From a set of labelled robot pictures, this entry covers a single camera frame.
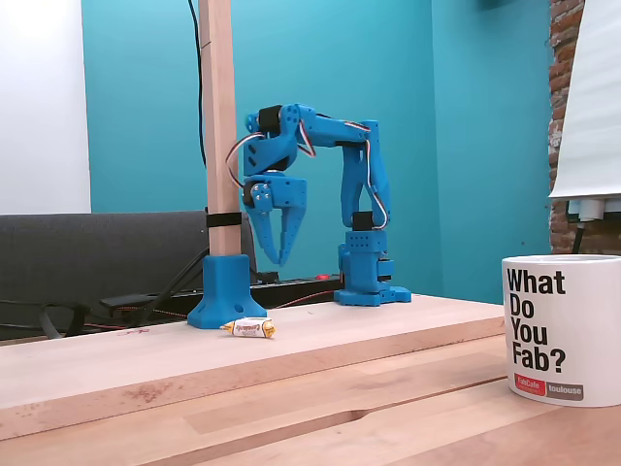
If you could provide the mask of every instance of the white wall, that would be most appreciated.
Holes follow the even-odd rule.
[[[0,215],[90,212],[80,0],[0,0]]]

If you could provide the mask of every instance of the brick wall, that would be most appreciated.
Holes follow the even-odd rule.
[[[582,20],[585,0],[552,0],[550,43],[554,48],[554,63],[550,67],[552,121],[549,128],[550,188],[556,180],[559,147],[563,136],[563,121],[572,77],[573,55]],[[553,253],[572,251],[575,225],[568,224],[567,203],[554,201],[550,217],[550,242]],[[609,221],[590,222],[582,239],[581,252],[621,254],[621,225]]]

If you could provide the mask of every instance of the whiteboard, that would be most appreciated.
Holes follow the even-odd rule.
[[[588,0],[553,198],[621,195],[621,1]]]

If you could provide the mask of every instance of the red logo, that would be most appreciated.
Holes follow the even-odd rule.
[[[531,379],[530,377],[515,374],[515,386],[518,390],[533,393],[534,395],[545,396],[545,382]]]

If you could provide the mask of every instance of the wooden post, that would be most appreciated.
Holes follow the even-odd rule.
[[[203,114],[210,214],[240,211],[239,189],[229,177],[225,157],[237,142],[231,0],[200,0]],[[238,173],[238,159],[231,160]],[[210,230],[210,255],[242,253],[239,225]]]

